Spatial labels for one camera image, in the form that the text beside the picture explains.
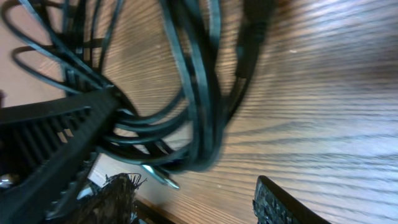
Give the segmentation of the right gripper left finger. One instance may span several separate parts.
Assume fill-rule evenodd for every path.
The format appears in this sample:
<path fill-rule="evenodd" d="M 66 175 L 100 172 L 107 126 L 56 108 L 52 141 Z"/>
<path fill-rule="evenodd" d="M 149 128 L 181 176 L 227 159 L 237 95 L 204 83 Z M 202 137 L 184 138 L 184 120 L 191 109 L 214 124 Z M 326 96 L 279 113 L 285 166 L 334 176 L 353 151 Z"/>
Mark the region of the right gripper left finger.
<path fill-rule="evenodd" d="M 69 224 L 136 224 L 134 201 L 144 183 L 138 173 L 120 173 L 106 178 L 103 188 L 67 219 Z"/>

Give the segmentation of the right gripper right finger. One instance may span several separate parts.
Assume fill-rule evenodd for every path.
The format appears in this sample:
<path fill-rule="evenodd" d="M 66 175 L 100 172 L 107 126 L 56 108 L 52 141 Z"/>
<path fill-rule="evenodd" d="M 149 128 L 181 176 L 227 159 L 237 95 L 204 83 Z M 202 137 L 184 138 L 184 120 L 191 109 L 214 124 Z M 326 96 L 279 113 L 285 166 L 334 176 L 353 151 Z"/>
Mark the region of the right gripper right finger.
<path fill-rule="evenodd" d="M 252 205 L 258 224 L 330 224 L 264 175 L 257 179 Z"/>

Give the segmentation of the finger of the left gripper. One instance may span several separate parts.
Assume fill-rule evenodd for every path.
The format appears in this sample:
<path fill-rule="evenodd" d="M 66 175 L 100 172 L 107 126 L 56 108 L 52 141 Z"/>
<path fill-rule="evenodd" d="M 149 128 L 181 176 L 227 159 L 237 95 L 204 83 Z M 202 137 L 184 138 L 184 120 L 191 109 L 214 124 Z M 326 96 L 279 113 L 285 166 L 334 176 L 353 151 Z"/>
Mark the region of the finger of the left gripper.
<path fill-rule="evenodd" d="M 1 109 L 1 223 L 42 223 L 68 215 L 120 102 L 112 88 Z"/>

